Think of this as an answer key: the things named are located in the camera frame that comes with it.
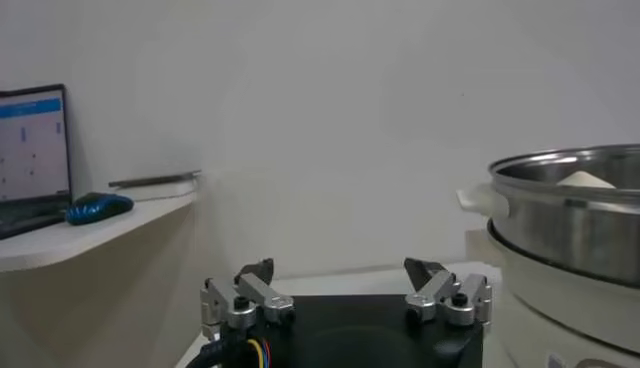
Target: white shelf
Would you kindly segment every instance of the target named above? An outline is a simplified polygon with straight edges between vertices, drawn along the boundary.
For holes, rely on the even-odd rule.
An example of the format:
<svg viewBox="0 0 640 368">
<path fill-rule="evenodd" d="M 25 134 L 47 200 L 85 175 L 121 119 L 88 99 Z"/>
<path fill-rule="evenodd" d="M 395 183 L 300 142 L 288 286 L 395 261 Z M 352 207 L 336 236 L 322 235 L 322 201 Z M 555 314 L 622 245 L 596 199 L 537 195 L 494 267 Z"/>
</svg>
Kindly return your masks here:
<svg viewBox="0 0 640 368">
<path fill-rule="evenodd" d="M 0 240 L 0 272 L 66 261 L 191 204 L 195 193 L 136 202 L 133 210 L 89 225 L 60 223 Z"/>
</svg>

